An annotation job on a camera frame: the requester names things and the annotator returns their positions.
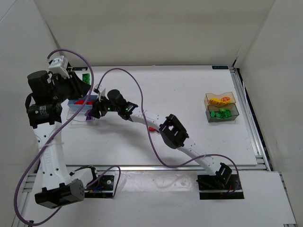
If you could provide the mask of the yellow orange printed lego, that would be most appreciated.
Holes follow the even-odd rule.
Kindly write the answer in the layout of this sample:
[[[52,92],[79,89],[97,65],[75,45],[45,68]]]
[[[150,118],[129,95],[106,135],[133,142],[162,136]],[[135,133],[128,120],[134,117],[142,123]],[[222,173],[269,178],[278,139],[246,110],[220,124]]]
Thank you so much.
[[[223,105],[229,104],[230,101],[231,101],[231,98],[228,97],[228,96],[225,96],[225,97],[222,97],[222,98],[221,98],[221,103],[222,103]]]

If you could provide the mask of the red rounded lego brick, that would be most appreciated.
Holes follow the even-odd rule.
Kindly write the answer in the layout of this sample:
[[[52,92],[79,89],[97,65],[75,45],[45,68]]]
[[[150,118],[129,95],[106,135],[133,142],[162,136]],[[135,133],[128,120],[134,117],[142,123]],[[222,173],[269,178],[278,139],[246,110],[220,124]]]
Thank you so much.
[[[74,104],[75,105],[82,105],[84,103],[84,100],[78,100]]]

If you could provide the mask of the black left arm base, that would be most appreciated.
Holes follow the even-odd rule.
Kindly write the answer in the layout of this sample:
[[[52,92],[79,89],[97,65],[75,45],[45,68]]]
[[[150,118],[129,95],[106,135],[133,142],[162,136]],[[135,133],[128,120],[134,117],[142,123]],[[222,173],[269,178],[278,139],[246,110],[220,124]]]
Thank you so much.
[[[79,196],[90,199],[109,199],[113,197],[114,191],[114,175],[103,175],[95,183],[98,173],[91,168],[78,169],[70,172],[72,180],[80,180],[79,186],[76,189],[79,191]]]

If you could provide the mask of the green lego plate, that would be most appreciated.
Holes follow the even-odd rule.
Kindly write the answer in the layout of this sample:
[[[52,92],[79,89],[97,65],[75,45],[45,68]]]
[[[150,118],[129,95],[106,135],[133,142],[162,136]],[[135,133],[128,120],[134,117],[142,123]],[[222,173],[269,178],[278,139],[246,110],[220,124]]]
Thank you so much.
[[[82,81],[88,85],[90,85],[90,74],[89,73],[83,73],[82,74]]]

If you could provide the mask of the small green lego brick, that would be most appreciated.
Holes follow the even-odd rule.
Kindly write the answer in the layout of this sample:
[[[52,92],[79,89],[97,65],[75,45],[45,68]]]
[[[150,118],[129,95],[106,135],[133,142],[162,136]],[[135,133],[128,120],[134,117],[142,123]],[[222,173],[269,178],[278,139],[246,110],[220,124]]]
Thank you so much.
[[[216,112],[215,112],[215,111],[211,111],[211,112],[210,112],[210,116],[211,116],[211,117],[216,117]]]

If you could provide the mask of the green stepped lego block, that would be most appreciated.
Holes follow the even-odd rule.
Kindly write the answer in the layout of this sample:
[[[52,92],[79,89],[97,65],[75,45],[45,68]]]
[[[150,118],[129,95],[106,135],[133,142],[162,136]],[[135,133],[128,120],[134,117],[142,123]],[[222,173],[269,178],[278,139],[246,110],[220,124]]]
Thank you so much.
[[[226,115],[226,118],[225,118],[225,119],[230,118],[230,117],[232,116],[231,111],[228,110],[228,109],[220,109],[220,110],[218,111],[218,113],[220,113],[220,114],[225,114],[225,115]]]

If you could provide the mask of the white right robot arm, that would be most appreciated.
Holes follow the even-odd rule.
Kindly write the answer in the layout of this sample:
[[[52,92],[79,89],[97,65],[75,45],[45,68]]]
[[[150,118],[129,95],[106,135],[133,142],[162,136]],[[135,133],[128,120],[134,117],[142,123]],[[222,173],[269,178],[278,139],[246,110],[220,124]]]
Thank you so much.
[[[122,119],[154,128],[160,133],[164,143],[171,149],[177,149],[197,162],[211,177],[214,188],[225,189],[230,184],[232,170],[223,162],[215,160],[214,155],[208,154],[189,136],[179,119],[170,114],[167,117],[157,115],[128,102],[119,90],[113,89],[105,96],[105,90],[94,89],[98,95],[93,101],[89,115],[94,118],[105,116],[108,112],[116,112]]]

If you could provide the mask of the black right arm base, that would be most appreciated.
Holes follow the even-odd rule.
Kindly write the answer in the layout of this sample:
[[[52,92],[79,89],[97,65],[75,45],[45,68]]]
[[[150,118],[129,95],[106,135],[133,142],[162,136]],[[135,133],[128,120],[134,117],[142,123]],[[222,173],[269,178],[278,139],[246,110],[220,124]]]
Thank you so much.
[[[238,176],[232,174],[229,182],[219,188],[215,185],[212,176],[198,175],[196,182],[198,183],[200,200],[243,200],[244,193],[241,183],[238,183]]]

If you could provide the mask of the yellow black striped lego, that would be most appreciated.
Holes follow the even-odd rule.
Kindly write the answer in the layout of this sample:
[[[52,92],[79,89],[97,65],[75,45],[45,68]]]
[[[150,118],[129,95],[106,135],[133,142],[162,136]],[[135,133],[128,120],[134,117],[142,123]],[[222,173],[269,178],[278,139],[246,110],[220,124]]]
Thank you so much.
[[[221,100],[220,99],[217,99],[217,98],[211,98],[210,100],[209,100],[209,104],[210,105],[221,105]]]

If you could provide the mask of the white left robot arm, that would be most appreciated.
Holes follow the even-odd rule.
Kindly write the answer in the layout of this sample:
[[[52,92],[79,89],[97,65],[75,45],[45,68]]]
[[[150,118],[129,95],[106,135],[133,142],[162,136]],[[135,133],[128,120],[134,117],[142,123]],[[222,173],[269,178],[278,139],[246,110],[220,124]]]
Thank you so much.
[[[32,92],[25,107],[38,147],[42,151],[41,191],[35,202],[49,209],[60,208],[83,201],[86,185],[96,179],[94,168],[85,166],[69,173],[64,161],[62,142],[62,103],[65,100],[84,98],[90,85],[75,72],[64,77],[53,71],[40,70],[27,77]]]

